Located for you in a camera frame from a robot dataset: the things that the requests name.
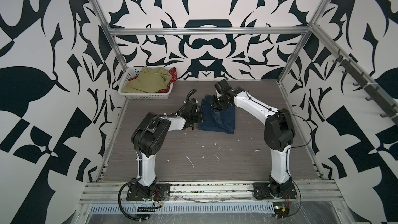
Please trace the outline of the blue denim skirt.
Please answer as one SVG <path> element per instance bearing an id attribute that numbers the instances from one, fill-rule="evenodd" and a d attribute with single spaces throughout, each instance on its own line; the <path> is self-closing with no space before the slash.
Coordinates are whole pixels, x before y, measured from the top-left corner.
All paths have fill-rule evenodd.
<path id="1" fill-rule="evenodd" d="M 211 95 L 206 94 L 201 101 L 201 114 L 203 121 L 198 124 L 198 129 L 206 132 L 223 132 L 234 134 L 236 125 L 235 106 L 228 106 L 226 111 L 219 111 L 211 107 Z"/>

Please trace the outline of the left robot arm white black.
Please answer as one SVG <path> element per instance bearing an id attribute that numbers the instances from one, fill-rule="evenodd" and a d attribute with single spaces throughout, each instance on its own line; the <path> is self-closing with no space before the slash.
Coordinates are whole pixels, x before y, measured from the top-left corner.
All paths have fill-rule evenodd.
<path id="1" fill-rule="evenodd" d="M 134 131 L 131 142 L 138 160 L 138 184 L 150 188 L 156 183 L 155 161 L 166 135 L 171 131 L 195 129 L 202 122 L 202 114 L 196 99 L 185 101 L 177 113 L 166 115 L 149 112 Z"/>

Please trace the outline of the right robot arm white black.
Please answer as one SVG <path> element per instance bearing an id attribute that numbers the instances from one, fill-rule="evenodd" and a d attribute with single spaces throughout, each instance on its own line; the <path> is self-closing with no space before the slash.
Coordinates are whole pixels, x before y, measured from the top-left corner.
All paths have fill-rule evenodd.
<path id="1" fill-rule="evenodd" d="M 290 149 L 295 137 L 290 112 L 271 107 L 241 87 L 232 88 L 224 79 L 215 84 L 216 95 L 211 107 L 223 111 L 236 106 L 250 113 L 264 125 L 264 141 L 271 151 L 272 168 L 270 182 L 285 186 L 292 183 L 290 174 Z"/>

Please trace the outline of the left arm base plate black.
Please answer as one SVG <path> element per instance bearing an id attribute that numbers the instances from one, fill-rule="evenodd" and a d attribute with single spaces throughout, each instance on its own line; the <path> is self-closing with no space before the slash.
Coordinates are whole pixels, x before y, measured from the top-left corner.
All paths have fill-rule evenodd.
<path id="1" fill-rule="evenodd" d="M 144 201 L 154 199 L 156 201 L 168 199 L 170 196 L 171 184 L 152 184 L 148 187 L 139 183 L 129 185 L 127 201 Z"/>

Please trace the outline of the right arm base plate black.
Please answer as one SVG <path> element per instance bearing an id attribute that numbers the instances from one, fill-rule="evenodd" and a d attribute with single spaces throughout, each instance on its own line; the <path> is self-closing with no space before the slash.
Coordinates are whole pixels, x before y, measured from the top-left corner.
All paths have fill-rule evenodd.
<path id="1" fill-rule="evenodd" d="M 277 182 L 253 183 L 254 197 L 258 200 L 263 199 L 296 199 L 297 190 L 292 181 L 283 184 Z"/>

